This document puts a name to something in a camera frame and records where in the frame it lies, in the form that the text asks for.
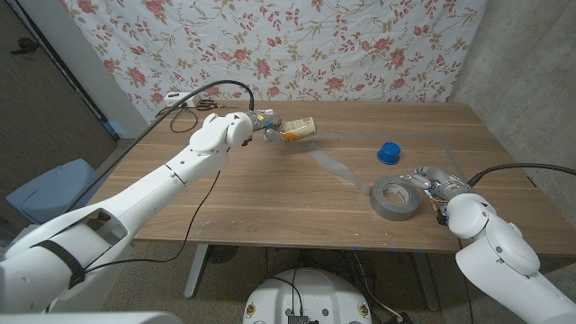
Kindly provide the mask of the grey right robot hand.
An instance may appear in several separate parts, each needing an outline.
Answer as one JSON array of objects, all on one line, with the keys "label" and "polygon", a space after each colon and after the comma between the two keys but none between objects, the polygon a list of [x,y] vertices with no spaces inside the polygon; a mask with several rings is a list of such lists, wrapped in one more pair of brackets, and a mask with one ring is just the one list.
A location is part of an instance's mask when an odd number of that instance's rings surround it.
[{"label": "grey right robot hand", "polygon": [[400,175],[400,180],[411,183],[438,200],[447,202],[457,195],[473,192],[467,183],[438,166],[422,166],[415,169],[412,174]]}]

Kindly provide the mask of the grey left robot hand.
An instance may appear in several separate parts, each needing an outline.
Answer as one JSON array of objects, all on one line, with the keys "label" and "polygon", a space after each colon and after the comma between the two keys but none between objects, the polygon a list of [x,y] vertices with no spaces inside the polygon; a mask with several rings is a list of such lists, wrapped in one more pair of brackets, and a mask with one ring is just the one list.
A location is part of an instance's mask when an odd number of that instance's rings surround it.
[{"label": "grey left robot hand", "polygon": [[282,119],[272,109],[251,111],[247,113],[253,124],[253,131],[263,131],[266,142],[286,142],[281,133]]}]

